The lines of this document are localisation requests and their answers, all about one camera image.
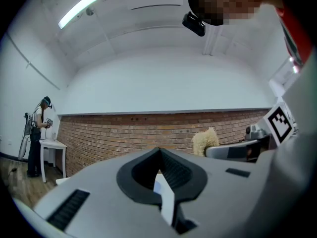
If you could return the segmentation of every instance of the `person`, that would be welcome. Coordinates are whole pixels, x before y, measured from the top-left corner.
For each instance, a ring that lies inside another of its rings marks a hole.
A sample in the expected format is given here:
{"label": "person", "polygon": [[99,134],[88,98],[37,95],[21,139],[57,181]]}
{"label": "person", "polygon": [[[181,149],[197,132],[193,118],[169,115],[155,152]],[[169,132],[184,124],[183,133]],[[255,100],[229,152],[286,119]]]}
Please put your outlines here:
{"label": "person", "polygon": [[283,0],[189,0],[189,5],[198,18],[216,26],[226,24],[232,19],[248,19],[265,3],[275,7],[291,61],[300,71],[312,53],[313,43]]}
{"label": "person", "polygon": [[43,122],[44,120],[44,110],[47,109],[51,104],[51,100],[48,96],[44,97],[41,102],[36,107],[33,112],[33,121],[34,126],[32,128],[32,133],[30,135],[31,146],[28,159],[28,171],[27,176],[38,177],[41,173],[41,160],[40,160],[40,151],[41,151],[41,128],[49,128],[50,124]]}

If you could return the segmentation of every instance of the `fluffy plush toy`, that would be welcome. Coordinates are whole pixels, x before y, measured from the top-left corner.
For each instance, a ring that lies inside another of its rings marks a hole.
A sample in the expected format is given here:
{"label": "fluffy plush toy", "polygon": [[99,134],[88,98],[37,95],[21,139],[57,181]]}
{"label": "fluffy plush toy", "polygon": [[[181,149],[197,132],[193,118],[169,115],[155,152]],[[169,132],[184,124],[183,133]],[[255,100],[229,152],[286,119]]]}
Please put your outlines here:
{"label": "fluffy plush toy", "polygon": [[205,156],[205,148],[210,146],[218,146],[219,139],[215,130],[210,127],[204,132],[198,132],[192,139],[193,150],[195,155]]}

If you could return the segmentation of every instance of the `brick wall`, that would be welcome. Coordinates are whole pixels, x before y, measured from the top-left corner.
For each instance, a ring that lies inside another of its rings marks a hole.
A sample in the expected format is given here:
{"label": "brick wall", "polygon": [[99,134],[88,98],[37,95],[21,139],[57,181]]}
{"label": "brick wall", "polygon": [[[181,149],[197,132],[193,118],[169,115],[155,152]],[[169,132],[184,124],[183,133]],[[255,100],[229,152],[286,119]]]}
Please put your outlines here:
{"label": "brick wall", "polygon": [[248,125],[256,123],[267,112],[64,116],[57,139],[67,145],[69,177],[94,162],[156,146],[192,153],[192,137],[211,126],[216,129],[221,144],[234,143],[243,139]]}

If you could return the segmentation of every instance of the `table leg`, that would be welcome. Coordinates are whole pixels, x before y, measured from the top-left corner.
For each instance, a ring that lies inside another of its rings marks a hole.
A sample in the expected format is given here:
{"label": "table leg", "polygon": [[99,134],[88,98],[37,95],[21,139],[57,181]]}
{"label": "table leg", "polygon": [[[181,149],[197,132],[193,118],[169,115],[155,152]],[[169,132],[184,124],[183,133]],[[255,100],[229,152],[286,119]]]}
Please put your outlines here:
{"label": "table leg", "polygon": [[56,167],[56,149],[53,149],[53,167]]}
{"label": "table leg", "polygon": [[46,182],[45,171],[44,171],[44,146],[41,145],[41,171],[42,171],[42,180]]}
{"label": "table leg", "polygon": [[63,149],[63,178],[66,178],[66,148]]}

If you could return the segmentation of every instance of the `ceiling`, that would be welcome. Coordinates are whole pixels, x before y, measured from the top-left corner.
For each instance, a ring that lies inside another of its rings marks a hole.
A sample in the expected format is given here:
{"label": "ceiling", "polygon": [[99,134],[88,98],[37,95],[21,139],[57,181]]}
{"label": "ceiling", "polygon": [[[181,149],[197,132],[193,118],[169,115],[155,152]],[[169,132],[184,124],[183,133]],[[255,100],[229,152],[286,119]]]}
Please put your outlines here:
{"label": "ceiling", "polygon": [[199,37],[183,27],[190,11],[187,0],[99,0],[60,30],[60,19],[80,0],[42,0],[55,38],[77,68],[129,50],[152,47],[200,48],[204,55],[225,54],[252,65],[266,40],[279,25],[273,7],[262,6],[250,20],[219,27],[207,26]]}

